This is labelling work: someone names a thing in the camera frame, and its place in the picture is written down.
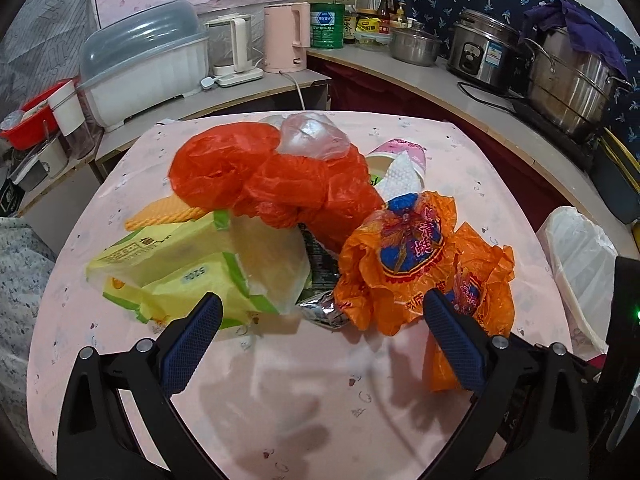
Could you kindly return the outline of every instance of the purple towel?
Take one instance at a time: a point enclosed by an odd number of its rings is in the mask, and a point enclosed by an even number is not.
[[[586,10],[564,0],[526,10],[520,40],[529,35],[534,25],[542,32],[553,27],[566,27],[574,50],[595,54],[626,79],[626,66],[616,43]]]

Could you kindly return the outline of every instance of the red plastic basket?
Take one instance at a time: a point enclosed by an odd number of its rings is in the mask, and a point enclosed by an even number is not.
[[[22,110],[23,112],[31,110],[40,102],[47,99],[50,95],[53,94],[53,92],[61,88],[68,81],[71,81],[71,79],[65,79],[57,82],[48,90],[45,90],[43,93],[34,97],[31,101],[23,104],[20,107],[20,110]],[[43,123],[47,124],[47,131],[50,134],[58,129],[58,123],[56,122],[56,119],[53,116],[53,111],[51,111],[49,105],[45,106],[39,112],[33,114],[26,121],[18,124],[15,128],[2,132],[0,135],[8,140],[16,150],[28,150],[45,139],[46,131]]]

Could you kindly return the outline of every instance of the green can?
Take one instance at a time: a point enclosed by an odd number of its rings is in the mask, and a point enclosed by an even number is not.
[[[311,4],[311,46],[342,48],[344,4]]]

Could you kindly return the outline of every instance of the pink tablecloth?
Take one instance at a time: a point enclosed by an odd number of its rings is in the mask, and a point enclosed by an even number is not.
[[[360,112],[327,112],[363,153],[395,137],[427,149],[426,187],[455,197],[458,225],[508,244],[513,329],[529,342],[570,345],[560,296],[534,232],[478,147],[449,123]],[[28,369],[31,433],[55,467],[66,381],[79,349],[129,349],[150,326],[103,299],[84,266],[125,235],[123,222],[171,192],[167,169],[189,137],[211,126],[257,121],[265,113],[156,126],[120,161],[80,217],[42,298]],[[422,384],[428,329],[394,337],[332,333],[302,321],[222,331],[187,389],[172,397],[202,447],[231,480],[414,480],[468,407],[468,393],[430,394]],[[147,457],[162,464],[130,397],[124,399]]]

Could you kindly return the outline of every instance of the metal bolt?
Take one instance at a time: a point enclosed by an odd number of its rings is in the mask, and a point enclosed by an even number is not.
[[[509,346],[509,340],[505,338],[505,336],[497,335],[491,339],[491,344],[494,345],[498,350],[504,350]]]
[[[136,343],[136,350],[138,352],[149,352],[149,350],[151,350],[153,347],[154,340],[149,338],[141,339]]]
[[[81,351],[78,352],[78,356],[81,359],[88,359],[94,354],[94,349],[90,346],[85,346]]]
[[[553,343],[551,345],[551,349],[554,351],[554,354],[556,355],[566,354],[566,346],[564,346],[562,343]]]

